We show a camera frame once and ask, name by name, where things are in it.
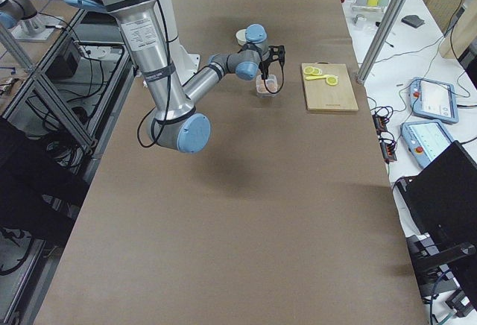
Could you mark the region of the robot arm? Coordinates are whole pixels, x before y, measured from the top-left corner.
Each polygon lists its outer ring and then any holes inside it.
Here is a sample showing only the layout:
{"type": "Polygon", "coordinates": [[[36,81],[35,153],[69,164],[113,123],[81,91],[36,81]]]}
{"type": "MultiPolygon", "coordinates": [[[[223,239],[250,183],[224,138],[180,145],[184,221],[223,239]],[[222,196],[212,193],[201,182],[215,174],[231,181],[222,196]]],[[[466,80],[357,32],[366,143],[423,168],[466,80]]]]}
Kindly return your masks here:
{"type": "Polygon", "coordinates": [[[37,15],[37,9],[31,0],[1,0],[1,24],[6,29],[17,26],[20,21],[26,21],[37,15]]]}
{"type": "Polygon", "coordinates": [[[195,104],[227,74],[251,81],[258,73],[268,76],[271,47],[265,29],[253,24],[246,29],[246,42],[234,54],[216,54],[189,82],[181,84],[171,56],[168,25],[160,0],[64,0],[83,10],[111,15],[117,22],[127,51],[139,68],[155,103],[148,119],[152,144],[194,154],[207,144],[209,119],[195,104]]]}

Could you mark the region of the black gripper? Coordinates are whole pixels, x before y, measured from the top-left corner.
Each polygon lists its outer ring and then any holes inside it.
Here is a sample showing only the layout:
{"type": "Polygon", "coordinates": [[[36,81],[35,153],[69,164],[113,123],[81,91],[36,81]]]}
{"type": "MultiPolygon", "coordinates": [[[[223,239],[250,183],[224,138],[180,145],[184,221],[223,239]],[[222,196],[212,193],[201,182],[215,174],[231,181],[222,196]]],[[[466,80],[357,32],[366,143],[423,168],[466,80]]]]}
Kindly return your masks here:
{"type": "Polygon", "coordinates": [[[270,64],[271,62],[269,60],[262,60],[259,64],[259,68],[260,68],[263,80],[266,80],[268,78],[270,64]]]}

